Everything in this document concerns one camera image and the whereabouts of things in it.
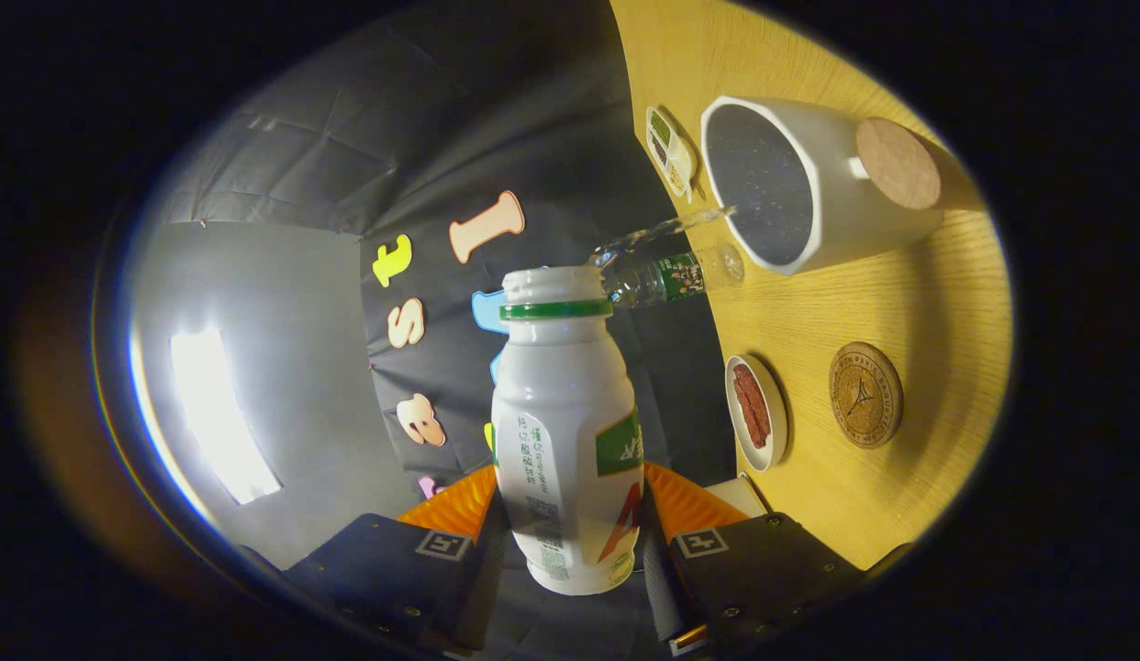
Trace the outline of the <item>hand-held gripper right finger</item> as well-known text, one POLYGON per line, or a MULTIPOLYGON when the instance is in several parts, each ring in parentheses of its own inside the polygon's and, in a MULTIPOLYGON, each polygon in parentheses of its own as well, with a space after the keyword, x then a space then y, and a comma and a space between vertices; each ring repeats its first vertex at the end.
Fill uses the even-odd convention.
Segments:
POLYGON ((749 516, 674 470, 643 472, 644 585, 673 656, 764 643, 865 581, 784 513, 749 516))

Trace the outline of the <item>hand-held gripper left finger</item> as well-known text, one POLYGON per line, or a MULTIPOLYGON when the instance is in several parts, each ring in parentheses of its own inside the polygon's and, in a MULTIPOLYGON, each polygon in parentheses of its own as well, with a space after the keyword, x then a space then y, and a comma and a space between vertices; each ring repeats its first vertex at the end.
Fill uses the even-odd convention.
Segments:
POLYGON ((488 465, 398 519, 363 514, 282 576, 373 631, 469 655, 484 647, 507 536, 488 465))

